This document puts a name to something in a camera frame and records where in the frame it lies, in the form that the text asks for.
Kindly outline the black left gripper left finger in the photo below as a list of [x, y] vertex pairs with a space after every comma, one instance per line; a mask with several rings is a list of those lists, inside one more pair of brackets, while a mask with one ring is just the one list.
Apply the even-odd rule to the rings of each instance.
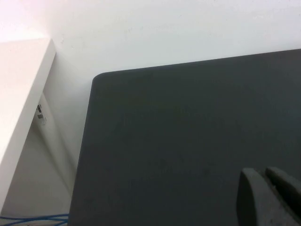
[[268, 179], [253, 168], [242, 169], [236, 212], [240, 226], [289, 226], [291, 213]]

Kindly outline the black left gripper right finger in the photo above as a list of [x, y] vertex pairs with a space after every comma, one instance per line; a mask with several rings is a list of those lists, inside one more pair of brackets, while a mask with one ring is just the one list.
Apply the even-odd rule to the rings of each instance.
[[277, 167], [267, 167], [265, 176], [285, 212], [301, 225], [301, 182]]

